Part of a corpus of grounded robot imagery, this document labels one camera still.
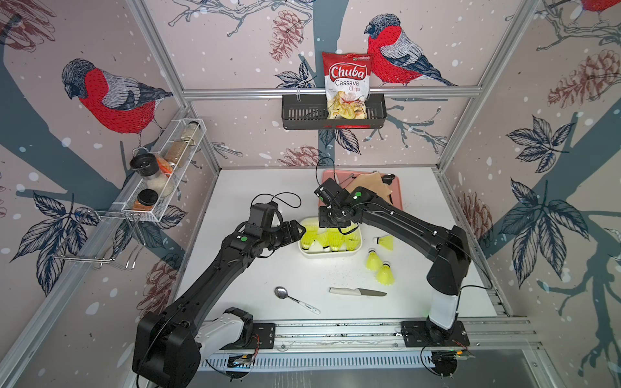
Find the white plastic storage box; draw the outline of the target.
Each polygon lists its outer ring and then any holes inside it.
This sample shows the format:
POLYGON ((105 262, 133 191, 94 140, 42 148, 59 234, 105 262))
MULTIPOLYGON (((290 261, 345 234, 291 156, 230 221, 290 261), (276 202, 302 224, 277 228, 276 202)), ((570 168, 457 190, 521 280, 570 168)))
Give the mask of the white plastic storage box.
MULTIPOLYGON (((302 225, 316 225, 319 227, 319 233, 328 231, 328 229, 334 229, 334 228, 320 228, 319 226, 319 218, 318 217, 311 217, 311 218, 305 218, 302 220, 302 225)), ((357 252, 359 252, 362 248, 362 230, 359 228, 359 226, 357 224, 352 223, 352 225, 350 227, 341 229, 341 228, 336 228, 339 230, 339 232, 341 232, 341 234, 344 235, 344 244, 341 247, 341 250, 339 252, 332 252, 331 249, 329 252, 325 252, 322 247, 320 247, 320 245, 315 241, 315 243, 312 245, 312 247, 308 250, 308 251, 304 251, 301 248, 300 245, 300 241, 299 241, 299 250, 300 252, 302 252, 302 254, 304 254, 307 258, 311 258, 311 259, 326 259, 326 258, 336 258, 336 257, 347 257, 347 256, 351 256, 351 255, 355 255, 357 252), (346 246, 345 246, 345 236, 348 234, 354 234, 357 235, 360 240, 361 240, 361 245, 359 247, 359 249, 355 250, 354 252, 347 252, 346 251, 346 246)))

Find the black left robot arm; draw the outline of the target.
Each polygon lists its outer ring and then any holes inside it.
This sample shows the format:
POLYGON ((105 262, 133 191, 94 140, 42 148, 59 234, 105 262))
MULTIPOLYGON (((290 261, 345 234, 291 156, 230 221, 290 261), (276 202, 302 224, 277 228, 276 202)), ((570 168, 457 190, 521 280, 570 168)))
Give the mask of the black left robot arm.
POLYGON ((271 201, 250 208, 249 219, 223 239, 218 255, 184 294, 165 310, 147 313, 137 326, 132 370, 161 387, 186 387, 202 362, 202 323, 228 286, 265 249, 275 252, 301 240, 306 228, 284 221, 271 201))

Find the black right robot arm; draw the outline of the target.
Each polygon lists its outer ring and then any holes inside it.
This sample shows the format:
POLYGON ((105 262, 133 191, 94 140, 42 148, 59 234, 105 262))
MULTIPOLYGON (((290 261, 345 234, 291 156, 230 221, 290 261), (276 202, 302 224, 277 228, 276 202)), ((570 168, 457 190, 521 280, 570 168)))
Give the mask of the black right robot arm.
POLYGON ((350 224, 373 226, 401 240, 432 262, 426 280, 433 288, 426 320, 429 336, 448 337, 456 328, 464 279, 472 266, 467 234, 459 226, 448 230, 416 218, 389 202, 393 175, 362 174, 344 188, 328 178, 315 189, 323 203, 319 222, 323 228, 350 224))

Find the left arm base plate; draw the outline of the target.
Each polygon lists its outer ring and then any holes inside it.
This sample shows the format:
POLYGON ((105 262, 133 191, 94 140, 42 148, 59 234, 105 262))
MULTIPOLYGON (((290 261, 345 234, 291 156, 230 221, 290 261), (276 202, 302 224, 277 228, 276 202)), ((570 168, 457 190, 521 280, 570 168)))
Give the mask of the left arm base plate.
POLYGON ((273 349, 275 331, 275 323, 254 323, 252 329, 244 328, 236 342, 221 347, 221 350, 273 349))

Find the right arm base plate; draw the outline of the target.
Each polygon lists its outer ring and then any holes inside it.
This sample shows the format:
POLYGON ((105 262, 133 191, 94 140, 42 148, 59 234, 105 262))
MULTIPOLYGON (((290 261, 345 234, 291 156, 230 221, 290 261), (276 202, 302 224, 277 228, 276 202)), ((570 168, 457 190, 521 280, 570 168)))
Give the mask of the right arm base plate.
POLYGON ((465 326, 459 320, 456 320, 450 329, 440 328, 428 318, 402 321, 400 334, 404 338, 406 348, 470 346, 465 326))

